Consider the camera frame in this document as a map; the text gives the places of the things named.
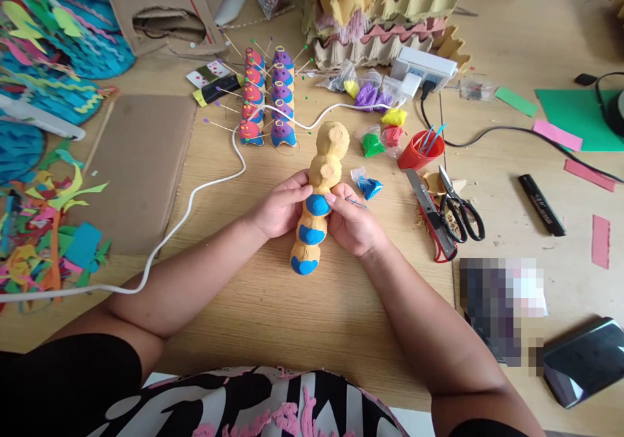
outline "red plastic cup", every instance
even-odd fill
[[[420,131],[416,133],[413,138],[410,140],[407,148],[403,151],[401,156],[398,158],[398,166],[401,169],[414,169],[420,170],[425,167],[428,163],[435,161],[438,157],[442,155],[444,152],[444,138],[442,135],[439,135],[435,141],[434,145],[431,146],[427,155],[421,154],[416,150],[416,142],[421,139],[421,137],[425,136],[427,131]],[[431,140],[434,138],[435,134],[432,131],[429,135],[429,141],[426,145],[423,146],[424,138],[418,143],[418,148],[423,148],[422,152],[424,153],[431,145]]]

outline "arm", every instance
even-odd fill
[[[106,333],[136,350],[143,379],[153,371],[164,342],[188,324],[264,243],[296,226],[301,201],[312,192],[307,171],[280,183],[243,217],[164,260],[134,295],[112,294],[61,328],[48,341],[83,333]],[[136,287],[142,273],[124,287]]]
[[[432,396],[436,434],[460,423],[488,418],[529,436],[543,436],[540,425],[500,366],[462,317],[414,270],[387,238],[370,211],[345,184],[326,195],[329,230],[362,262],[388,314],[415,376]]]

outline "forearm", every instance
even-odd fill
[[[115,316],[160,338],[180,331],[264,245],[266,237],[237,219],[206,240],[158,263],[134,295],[113,294],[105,307]],[[136,287],[143,273],[124,287]]]
[[[408,362],[432,395],[506,386],[500,366],[460,315],[392,244],[362,258]]]

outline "cardboard box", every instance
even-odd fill
[[[211,0],[214,13],[222,0]],[[110,0],[132,52],[204,58],[228,47],[206,0]]]

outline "black sleeve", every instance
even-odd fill
[[[13,409],[5,416],[21,421],[16,429],[87,435],[112,404],[140,389],[141,372],[134,348],[116,336],[61,338],[17,357],[5,370],[3,395]]]
[[[448,437],[528,437],[507,424],[490,419],[471,419],[459,424]]]

